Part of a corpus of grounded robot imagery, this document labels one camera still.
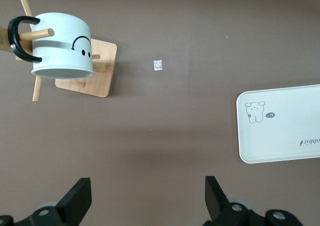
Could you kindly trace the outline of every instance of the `wooden base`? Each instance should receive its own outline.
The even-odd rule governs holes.
[[[56,79],[55,85],[60,89],[105,98],[110,92],[118,47],[114,43],[96,39],[91,39],[91,45],[92,54],[100,55],[100,59],[93,60],[95,75],[81,79]]]

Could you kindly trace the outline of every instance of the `black mug handle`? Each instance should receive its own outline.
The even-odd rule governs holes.
[[[8,25],[8,39],[9,39],[9,44],[12,48],[13,53],[17,55],[20,59],[31,62],[31,63],[40,63],[42,61],[42,58],[30,55],[26,51],[24,51],[24,49],[20,44],[18,27],[20,23],[29,23],[32,25],[36,25],[39,22],[40,22],[40,19],[36,17],[19,16],[12,19]]]

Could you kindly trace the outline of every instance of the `bear drawing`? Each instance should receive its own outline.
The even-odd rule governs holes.
[[[264,108],[265,102],[247,102],[245,104],[246,106],[246,114],[249,117],[249,121],[251,124],[254,124],[255,122],[260,123],[262,119],[264,118],[263,112],[265,110]]]

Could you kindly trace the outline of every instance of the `white plastic tray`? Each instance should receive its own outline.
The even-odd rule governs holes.
[[[320,157],[320,84],[247,91],[236,110],[245,163]]]

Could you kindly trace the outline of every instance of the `wooden peg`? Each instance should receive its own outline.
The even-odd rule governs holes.
[[[0,50],[12,53],[8,39],[8,29],[0,27]]]
[[[100,54],[93,54],[92,55],[93,60],[99,60],[100,59]]]
[[[23,40],[35,40],[46,37],[51,37],[55,35],[55,31],[52,28],[42,29],[33,32],[24,32],[19,34],[19,38],[21,41]]]
[[[41,83],[42,77],[35,76],[35,83],[34,83],[34,90],[33,90],[33,102],[39,102],[40,99],[40,92],[41,92]]]
[[[24,9],[25,15],[32,17],[33,14],[31,12],[31,8],[30,8],[28,0],[20,0],[20,1],[21,1],[21,4],[22,4],[22,7]]]
[[[23,6],[25,15],[33,16],[28,0],[20,0],[20,1]],[[33,102],[39,102],[41,82],[42,82],[42,79],[40,77],[36,76],[35,83],[34,83],[34,90],[33,90],[33,98],[32,98]]]

